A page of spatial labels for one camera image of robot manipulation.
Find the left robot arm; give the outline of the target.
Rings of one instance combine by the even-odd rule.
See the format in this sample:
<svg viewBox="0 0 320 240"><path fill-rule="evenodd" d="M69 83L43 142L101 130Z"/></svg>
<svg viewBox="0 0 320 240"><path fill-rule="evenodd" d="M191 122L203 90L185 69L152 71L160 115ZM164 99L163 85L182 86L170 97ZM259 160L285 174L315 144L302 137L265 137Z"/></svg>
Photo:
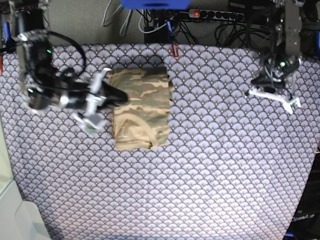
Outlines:
<svg viewBox="0 0 320 240"><path fill-rule="evenodd" d="M265 19L270 42L259 48L261 70L245 94L280 102L289 114L301 107L295 92L296 71L302 64L300 9L304 3L303 0L274 0L268 7L254 12L246 24L246 42L250 44L249 32L255 19Z"/></svg>

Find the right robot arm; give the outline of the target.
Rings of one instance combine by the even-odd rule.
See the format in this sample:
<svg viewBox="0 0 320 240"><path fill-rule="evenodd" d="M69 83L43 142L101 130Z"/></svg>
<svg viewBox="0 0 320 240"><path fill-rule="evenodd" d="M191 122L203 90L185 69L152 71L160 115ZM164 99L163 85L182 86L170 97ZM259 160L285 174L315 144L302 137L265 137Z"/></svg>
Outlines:
<svg viewBox="0 0 320 240"><path fill-rule="evenodd" d="M98 111L128 102L124 91L104 81L111 69L103 68L90 83L79 82L87 67L86 54L73 39L45 27L43 15L49 1L10 0L8 4L14 28L10 36L11 46L4 50L15 51L18 56L23 102L35 112L49 106L72 109L72 117L79 127L89 133L102 128L105 121ZM70 67L58 72L53 65L50 36L75 47L82 59L80 72Z"/></svg>

